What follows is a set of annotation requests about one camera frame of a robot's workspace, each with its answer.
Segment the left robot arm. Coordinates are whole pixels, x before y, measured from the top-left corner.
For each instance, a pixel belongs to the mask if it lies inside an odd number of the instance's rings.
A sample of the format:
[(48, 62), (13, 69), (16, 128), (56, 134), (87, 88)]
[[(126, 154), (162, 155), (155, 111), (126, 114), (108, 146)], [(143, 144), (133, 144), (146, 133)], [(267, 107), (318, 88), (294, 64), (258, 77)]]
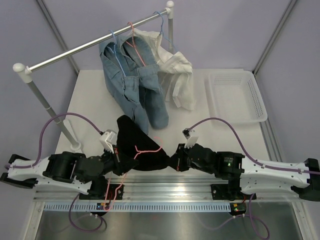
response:
[(14, 187), (33, 189), (55, 187), (76, 191), (81, 200), (101, 200), (108, 194), (109, 172), (122, 176), (139, 164), (120, 149), (105, 151), (101, 156), (64, 151), (39, 162), (13, 154), (7, 172), (0, 181)]

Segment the black skirt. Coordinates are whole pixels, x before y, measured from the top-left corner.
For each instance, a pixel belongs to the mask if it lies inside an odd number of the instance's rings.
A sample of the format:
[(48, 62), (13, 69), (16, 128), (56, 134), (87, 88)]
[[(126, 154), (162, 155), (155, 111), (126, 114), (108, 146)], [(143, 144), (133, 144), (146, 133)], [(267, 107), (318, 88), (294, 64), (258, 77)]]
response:
[(164, 149), (145, 134), (127, 115), (117, 120), (117, 146), (124, 154), (138, 161), (133, 169), (149, 172), (162, 170), (169, 166), (170, 157)]

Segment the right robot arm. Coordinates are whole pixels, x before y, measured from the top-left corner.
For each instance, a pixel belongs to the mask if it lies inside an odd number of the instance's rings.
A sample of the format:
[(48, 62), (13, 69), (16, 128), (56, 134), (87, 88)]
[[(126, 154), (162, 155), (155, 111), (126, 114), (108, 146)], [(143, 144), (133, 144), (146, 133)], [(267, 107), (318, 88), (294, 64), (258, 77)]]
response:
[(213, 200), (256, 199), (257, 194), (291, 194), (302, 200), (320, 200), (320, 167), (314, 158), (301, 163), (268, 163), (251, 160), (241, 153), (212, 151), (195, 144), (179, 144), (170, 157), (169, 166), (178, 172), (195, 169), (225, 183), (210, 185)]

